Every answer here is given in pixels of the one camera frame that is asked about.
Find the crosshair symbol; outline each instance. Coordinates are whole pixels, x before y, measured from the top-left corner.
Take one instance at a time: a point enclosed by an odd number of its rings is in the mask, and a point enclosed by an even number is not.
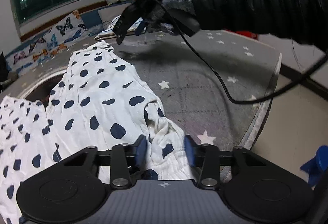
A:
[[[168,184],[167,182],[162,182],[161,184],[160,184],[160,186],[162,186],[162,187],[168,187],[170,184]]]

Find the black puffer jacket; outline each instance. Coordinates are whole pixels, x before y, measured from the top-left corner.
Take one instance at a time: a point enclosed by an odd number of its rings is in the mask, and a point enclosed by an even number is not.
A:
[[[271,33],[328,48],[328,0],[193,0],[203,30]]]

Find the gloved hand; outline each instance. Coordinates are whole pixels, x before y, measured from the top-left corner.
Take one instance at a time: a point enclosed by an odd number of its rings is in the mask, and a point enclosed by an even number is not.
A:
[[[188,12],[192,15],[195,14],[194,5],[192,0],[162,0],[162,5],[166,9],[175,8],[181,9],[185,12]],[[147,32],[154,32],[161,30],[162,32],[169,33],[171,35],[178,35],[178,31],[173,27],[172,24],[166,23],[163,16],[165,11],[160,7],[160,5],[156,5],[155,9],[149,14],[147,18]]]

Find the red object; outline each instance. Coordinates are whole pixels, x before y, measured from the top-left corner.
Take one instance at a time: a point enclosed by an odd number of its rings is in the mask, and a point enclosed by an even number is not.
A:
[[[234,32],[234,33],[237,33],[237,34],[240,34],[240,35],[243,35],[243,36],[255,39],[255,40],[259,39],[259,35],[256,33],[252,33],[252,32]]]

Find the round black pad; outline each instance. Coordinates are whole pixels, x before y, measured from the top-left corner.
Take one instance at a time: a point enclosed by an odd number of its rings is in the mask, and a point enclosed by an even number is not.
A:
[[[17,203],[23,216],[38,223],[72,223],[99,208],[105,199],[103,183],[81,167],[58,166],[27,179]]]
[[[252,167],[225,185],[224,197],[232,210],[247,219],[286,223],[309,210],[313,192],[305,181],[283,169]]]

